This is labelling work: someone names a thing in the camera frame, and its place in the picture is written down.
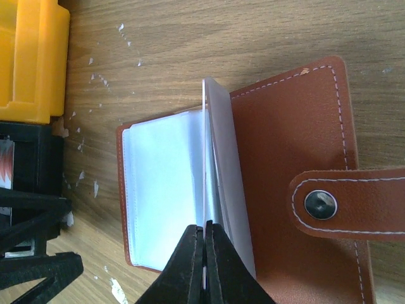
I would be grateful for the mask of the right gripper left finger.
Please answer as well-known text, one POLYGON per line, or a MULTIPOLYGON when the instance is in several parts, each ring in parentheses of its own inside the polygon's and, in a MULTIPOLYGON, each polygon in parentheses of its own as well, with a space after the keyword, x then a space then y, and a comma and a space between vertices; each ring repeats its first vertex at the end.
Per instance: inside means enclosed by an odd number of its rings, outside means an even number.
POLYGON ((187 226, 162 273, 137 303, 200 303, 203 247, 203 228, 187 226))

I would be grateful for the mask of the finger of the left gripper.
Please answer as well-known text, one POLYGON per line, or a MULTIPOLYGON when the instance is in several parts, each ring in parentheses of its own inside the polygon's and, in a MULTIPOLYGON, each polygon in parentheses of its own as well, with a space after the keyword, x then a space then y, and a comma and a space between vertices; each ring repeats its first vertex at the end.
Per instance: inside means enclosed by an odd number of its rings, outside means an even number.
POLYGON ((4 188, 1 206, 11 209, 11 219, 1 224, 2 250, 12 250, 31 240, 45 247, 48 240, 59 236, 60 223, 72 210, 67 198, 4 188))
POLYGON ((1 289, 24 282, 42 281, 14 303, 48 303, 84 271, 82 258, 74 252, 53 256, 27 256, 1 260, 1 289))

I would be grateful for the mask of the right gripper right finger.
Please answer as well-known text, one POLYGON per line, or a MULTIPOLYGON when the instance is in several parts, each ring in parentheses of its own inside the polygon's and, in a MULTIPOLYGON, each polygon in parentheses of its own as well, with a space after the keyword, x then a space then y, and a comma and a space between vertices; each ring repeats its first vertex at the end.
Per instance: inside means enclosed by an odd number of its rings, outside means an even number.
POLYGON ((206 303, 274 303, 249 273, 220 224, 206 223, 206 303))

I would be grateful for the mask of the brown leather card holder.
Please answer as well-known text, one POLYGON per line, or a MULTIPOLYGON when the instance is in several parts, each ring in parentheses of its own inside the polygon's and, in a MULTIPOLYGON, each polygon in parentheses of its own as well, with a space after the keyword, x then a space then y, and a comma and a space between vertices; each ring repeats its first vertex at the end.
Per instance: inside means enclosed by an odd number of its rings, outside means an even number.
POLYGON ((189 225, 220 224, 274 303, 374 303, 369 241, 404 240, 404 169, 358 167, 331 56, 117 129, 125 258, 162 273, 189 225))

